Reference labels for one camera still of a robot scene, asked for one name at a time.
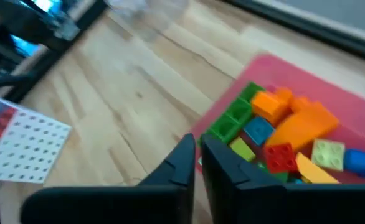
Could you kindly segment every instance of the white pegboard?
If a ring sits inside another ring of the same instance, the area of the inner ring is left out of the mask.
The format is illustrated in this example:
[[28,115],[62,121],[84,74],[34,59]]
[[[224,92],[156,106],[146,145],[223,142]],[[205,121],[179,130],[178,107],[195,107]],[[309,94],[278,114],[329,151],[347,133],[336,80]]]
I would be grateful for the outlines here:
[[63,148],[70,126],[25,108],[0,138],[0,180],[42,184]]

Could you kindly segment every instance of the transparent plastic cup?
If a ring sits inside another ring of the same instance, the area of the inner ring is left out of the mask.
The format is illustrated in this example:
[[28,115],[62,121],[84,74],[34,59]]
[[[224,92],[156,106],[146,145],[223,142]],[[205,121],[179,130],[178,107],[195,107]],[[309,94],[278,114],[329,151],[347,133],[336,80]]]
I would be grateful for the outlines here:
[[188,0],[104,0],[111,17],[128,32],[151,41],[187,8]]

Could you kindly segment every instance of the red lego brick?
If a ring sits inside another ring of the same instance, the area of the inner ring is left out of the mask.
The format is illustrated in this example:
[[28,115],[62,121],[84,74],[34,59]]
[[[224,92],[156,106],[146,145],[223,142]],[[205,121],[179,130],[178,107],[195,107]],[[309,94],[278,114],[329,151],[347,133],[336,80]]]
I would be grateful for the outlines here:
[[15,112],[16,112],[16,109],[8,108],[0,114],[0,137],[2,136],[2,133],[4,132],[5,128],[7,127],[12,116],[14,116]]
[[298,170],[296,156],[289,143],[277,146],[267,146],[264,148],[264,154],[267,167],[271,174]]

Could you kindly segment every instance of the light green block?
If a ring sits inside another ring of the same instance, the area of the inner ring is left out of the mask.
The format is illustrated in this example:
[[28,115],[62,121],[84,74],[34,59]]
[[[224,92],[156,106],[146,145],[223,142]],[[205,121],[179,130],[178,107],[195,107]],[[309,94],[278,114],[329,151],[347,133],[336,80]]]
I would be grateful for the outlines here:
[[237,137],[232,143],[230,143],[230,148],[248,162],[252,161],[256,157],[253,151],[240,137]]
[[344,143],[315,139],[311,161],[321,167],[343,171]]
[[[264,172],[268,172],[268,168],[267,165],[265,165],[263,162],[259,162],[257,164],[258,168],[260,168],[261,170],[263,170]],[[288,172],[279,172],[277,174],[271,174],[273,175],[275,178],[277,178],[278,180],[281,180],[282,182],[286,183],[288,181],[288,177],[289,177],[289,173]]]

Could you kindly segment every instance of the light wood surface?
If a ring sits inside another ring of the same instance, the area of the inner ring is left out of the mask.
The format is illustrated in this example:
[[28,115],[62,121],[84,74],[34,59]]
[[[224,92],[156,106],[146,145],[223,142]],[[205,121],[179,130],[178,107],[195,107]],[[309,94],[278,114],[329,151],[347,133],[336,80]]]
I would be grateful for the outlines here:
[[[44,187],[137,184],[258,54],[365,97],[365,62],[339,50],[218,1],[154,8],[130,24],[105,13],[22,102],[73,126]],[[194,223],[211,223],[196,180]],[[41,188],[0,183],[2,222]]]

